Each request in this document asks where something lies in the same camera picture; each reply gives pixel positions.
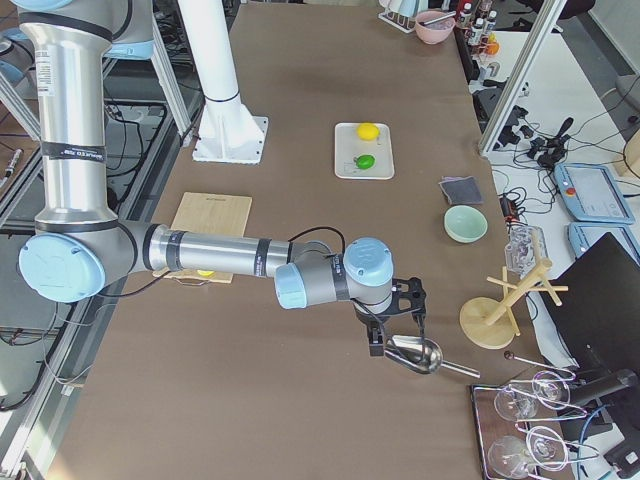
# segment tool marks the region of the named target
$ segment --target tablet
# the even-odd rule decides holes
[[[602,165],[556,165],[554,176],[571,214],[582,222],[635,223],[609,169]]]
[[[607,232],[610,232],[636,263],[640,265],[640,245],[638,245],[629,227],[621,223],[570,223],[567,233],[576,258],[580,258]]]

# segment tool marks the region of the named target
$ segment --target white pillar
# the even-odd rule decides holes
[[[242,104],[221,0],[179,0],[206,105],[194,160],[260,162],[268,121]]]

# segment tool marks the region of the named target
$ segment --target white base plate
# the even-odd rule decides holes
[[[267,117],[253,117],[253,120],[262,130],[265,138],[269,128]],[[217,138],[200,138],[193,150],[193,159],[197,162],[222,162],[222,163],[242,163],[245,165],[256,165],[262,159],[262,149],[264,142],[249,142],[238,148],[228,149],[226,155],[222,154],[222,146]]]
[[[356,180],[388,180],[393,178],[393,153],[391,152],[391,132],[384,123],[376,123],[380,135],[376,140],[364,141],[358,138],[359,123],[339,123],[335,128],[334,172],[340,178]],[[361,170],[355,160],[360,155],[373,155],[373,167]]]

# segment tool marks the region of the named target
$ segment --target pink bowl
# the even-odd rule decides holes
[[[429,45],[440,43],[447,38],[456,25],[456,21],[453,18],[447,18],[442,22],[429,25],[428,27],[423,27],[419,23],[442,17],[444,14],[445,12],[441,12],[440,10],[427,10],[426,12],[420,12],[416,15],[415,28],[418,38]]]

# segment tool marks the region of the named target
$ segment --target lime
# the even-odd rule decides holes
[[[371,168],[373,167],[374,163],[376,163],[376,159],[373,155],[360,155],[358,158],[356,158],[356,166],[360,170]]]
[[[371,141],[378,138],[378,135],[380,135],[380,129],[374,123],[365,122],[358,125],[356,133],[360,140]]]

